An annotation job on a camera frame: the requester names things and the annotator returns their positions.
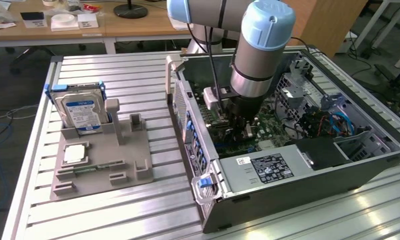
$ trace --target circuit board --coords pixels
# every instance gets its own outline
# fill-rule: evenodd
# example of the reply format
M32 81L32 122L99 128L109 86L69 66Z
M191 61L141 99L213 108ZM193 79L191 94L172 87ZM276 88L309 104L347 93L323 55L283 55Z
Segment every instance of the circuit board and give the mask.
M237 141L225 138L225 133L231 129L228 121L216 111L208 110L201 101L199 101L199 108L220 158L279 148L291 142L291 137L283 128L281 121L275 116L268 101L264 101L259 114L252 121L253 136Z

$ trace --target metal table surface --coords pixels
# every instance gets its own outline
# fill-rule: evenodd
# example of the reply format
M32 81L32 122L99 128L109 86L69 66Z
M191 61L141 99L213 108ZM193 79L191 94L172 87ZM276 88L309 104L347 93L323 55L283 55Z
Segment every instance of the metal table surface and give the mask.
M80 198L51 202L61 120L43 95L29 138L3 239L400 239L400 165L363 187L216 233L203 234L165 102L165 57L177 51L69 56L52 62L45 82L103 80L120 100L120 118L147 120L155 181ZM391 111L324 56L317 59L395 125ZM337 89L319 72L315 82Z

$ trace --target hard drive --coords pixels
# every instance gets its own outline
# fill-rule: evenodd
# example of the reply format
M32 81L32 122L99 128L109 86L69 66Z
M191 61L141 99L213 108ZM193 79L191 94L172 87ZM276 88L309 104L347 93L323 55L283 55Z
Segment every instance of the hard drive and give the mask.
M105 111L103 82L53 85L45 87L65 128L76 128L80 135L101 133L101 124L109 122Z

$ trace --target light blue joint cap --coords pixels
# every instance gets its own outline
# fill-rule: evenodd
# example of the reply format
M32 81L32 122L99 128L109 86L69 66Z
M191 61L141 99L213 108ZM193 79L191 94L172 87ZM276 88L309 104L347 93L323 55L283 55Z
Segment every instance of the light blue joint cap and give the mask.
M167 13L171 18L183 23L192 23L188 0L167 0Z
M256 0L245 10L241 34L251 46L263 51L275 51L291 40L295 11L277 0Z
M61 92L61 91L67 91L68 89L68 85L67 84L56 84L52 86L52 90L55 92Z

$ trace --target lamp base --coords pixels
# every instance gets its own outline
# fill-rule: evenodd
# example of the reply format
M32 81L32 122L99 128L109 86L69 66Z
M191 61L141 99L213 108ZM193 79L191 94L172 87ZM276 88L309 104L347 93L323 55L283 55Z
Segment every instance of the lamp base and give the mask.
M129 5L123 4L113 8L113 13L125 19L140 19L148 15L148 9L135 4L132 4L132 9L129 9Z

